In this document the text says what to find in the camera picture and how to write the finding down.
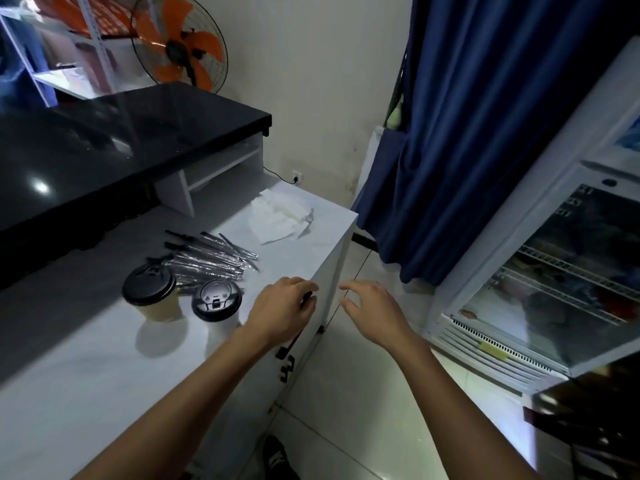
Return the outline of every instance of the wall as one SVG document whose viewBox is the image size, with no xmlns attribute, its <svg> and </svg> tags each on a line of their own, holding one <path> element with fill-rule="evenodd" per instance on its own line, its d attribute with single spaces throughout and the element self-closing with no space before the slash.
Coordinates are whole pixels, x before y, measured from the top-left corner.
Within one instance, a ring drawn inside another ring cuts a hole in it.
<svg viewBox="0 0 640 480">
<path fill-rule="evenodd" d="M 270 112 L 265 166 L 349 206 L 383 122 L 412 0 L 197 0 L 222 31 L 220 94 Z"/>
</svg>

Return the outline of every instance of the glossy black counter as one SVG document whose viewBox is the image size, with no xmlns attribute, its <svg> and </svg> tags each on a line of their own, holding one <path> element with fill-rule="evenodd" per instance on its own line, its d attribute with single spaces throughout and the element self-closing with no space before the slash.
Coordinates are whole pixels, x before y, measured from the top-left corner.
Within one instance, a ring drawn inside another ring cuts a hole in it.
<svg viewBox="0 0 640 480">
<path fill-rule="evenodd" d="M 181 82 L 5 117 L 0 233 L 43 216 L 51 226 L 80 203 L 100 212 L 92 199 L 105 205 L 270 126 L 266 112 Z"/>
</svg>

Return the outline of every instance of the sneaker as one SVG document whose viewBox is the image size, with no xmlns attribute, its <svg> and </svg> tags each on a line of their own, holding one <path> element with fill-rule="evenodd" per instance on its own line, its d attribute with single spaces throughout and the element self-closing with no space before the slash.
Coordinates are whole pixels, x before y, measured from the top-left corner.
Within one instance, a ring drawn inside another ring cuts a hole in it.
<svg viewBox="0 0 640 480">
<path fill-rule="evenodd" d="M 289 464 L 283 444 L 273 435 L 264 439 L 262 461 L 266 480 L 300 480 Z"/>
</svg>

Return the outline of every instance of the refrigerator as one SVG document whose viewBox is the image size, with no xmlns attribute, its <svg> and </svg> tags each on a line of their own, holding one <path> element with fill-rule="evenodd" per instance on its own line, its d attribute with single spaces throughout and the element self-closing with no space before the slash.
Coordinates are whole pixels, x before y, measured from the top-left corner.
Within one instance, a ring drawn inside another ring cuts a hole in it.
<svg viewBox="0 0 640 480">
<path fill-rule="evenodd" d="M 436 289 L 424 336 L 524 394 L 640 349 L 640 38 Z"/>
</svg>

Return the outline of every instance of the left hand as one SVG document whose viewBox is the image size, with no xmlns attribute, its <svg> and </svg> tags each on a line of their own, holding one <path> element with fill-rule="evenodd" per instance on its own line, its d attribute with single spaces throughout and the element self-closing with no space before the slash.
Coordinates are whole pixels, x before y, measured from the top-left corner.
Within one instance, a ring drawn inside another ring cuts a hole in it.
<svg viewBox="0 0 640 480">
<path fill-rule="evenodd" d="M 302 297 L 309 291 L 318 291 L 318 285 L 298 277 L 284 277 L 267 285 L 255 299 L 244 328 L 264 339 L 269 348 L 290 341 L 316 310 L 315 296 L 300 308 Z"/>
</svg>

